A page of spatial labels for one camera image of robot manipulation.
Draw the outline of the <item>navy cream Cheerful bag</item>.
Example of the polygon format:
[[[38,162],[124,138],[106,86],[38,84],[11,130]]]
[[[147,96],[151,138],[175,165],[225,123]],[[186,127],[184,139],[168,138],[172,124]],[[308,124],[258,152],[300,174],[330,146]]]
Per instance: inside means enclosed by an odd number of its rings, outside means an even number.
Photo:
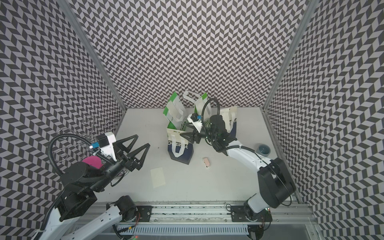
[[[193,144],[181,136],[183,133],[186,132],[167,128],[167,149],[172,160],[189,165],[194,153],[194,148]]]
[[[220,110],[220,115],[223,117],[226,131],[232,136],[237,134],[237,112],[238,107],[229,107]]]

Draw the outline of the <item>green white bag front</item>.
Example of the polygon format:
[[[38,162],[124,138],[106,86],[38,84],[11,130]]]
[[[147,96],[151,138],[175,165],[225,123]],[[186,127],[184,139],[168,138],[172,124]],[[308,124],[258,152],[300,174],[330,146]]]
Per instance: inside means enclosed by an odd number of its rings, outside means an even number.
[[[168,129],[179,131],[186,129],[187,111],[176,92],[173,92],[168,100],[163,115],[169,120]]]

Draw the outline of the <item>green white bag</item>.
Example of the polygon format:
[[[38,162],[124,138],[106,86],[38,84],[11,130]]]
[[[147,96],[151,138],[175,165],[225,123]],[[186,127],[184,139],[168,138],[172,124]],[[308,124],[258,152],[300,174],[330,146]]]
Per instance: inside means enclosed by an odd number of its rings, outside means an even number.
[[[168,100],[163,115],[169,120],[168,129],[179,131],[186,129],[187,111],[176,92],[173,92]]]
[[[203,93],[202,95],[185,91],[183,93],[184,100],[187,100],[191,102],[194,105],[195,113],[201,115],[204,105],[207,103],[209,96],[208,93]],[[210,120],[210,117],[212,116],[212,108],[211,103],[208,103],[204,110],[204,122],[207,123]]]

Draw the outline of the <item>small pink stapler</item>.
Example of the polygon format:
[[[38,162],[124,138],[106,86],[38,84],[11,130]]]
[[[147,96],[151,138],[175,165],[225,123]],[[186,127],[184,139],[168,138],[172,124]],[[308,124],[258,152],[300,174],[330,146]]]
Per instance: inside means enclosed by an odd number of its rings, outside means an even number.
[[[208,158],[203,158],[203,163],[205,164],[206,168],[209,168],[211,166]]]

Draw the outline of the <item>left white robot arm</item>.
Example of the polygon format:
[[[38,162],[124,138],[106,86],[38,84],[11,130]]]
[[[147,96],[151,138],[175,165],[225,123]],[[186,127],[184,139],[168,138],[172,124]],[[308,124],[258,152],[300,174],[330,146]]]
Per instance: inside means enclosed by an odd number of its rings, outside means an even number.
[[[55,161],[53,147],[63,138],[81,141],[91,150],[92,156],[98,159],[101,166],[94,167],[86,162],[77,162],[66,171],[61,171]],[[91,240],[109,227],[119,236],[121,232],[117,229],[117,224],[121,221],[133,223],[133,229],[136,229],[139,223],[149,222],[152,206],[137,206],[130,196],[122,196],[85,226],[73,233],[67,232],[97,201],[96,193],[103,192],[123,170],[132,172],[143,167],[151,145],[146,143],[134,150],[133,146],[138,138],[138,135],[133,135],[116,140],[112,132],[97,136],[95,142],[70,133],[54,137],[49,142],[47,155],[64,189],[49,207],[40,229],[36,230],[32,238]]]

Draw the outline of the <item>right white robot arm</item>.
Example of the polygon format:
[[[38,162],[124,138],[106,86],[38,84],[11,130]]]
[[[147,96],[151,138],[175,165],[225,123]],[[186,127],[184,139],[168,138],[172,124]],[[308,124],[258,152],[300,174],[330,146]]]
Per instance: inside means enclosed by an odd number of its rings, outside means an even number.
[[[294,180],[283,160],[270,159],[243,145],[235,136],[237,108],[222,109],[216,98],[206,100],[203,108],[188,115],[187,125],[192,132],[181,137],[190,143],[205,139],[218,153],[231,157],[258,176],[259,191],[244,203],[246,218],[258,221],[269,208],[276,209],[296,191]]]

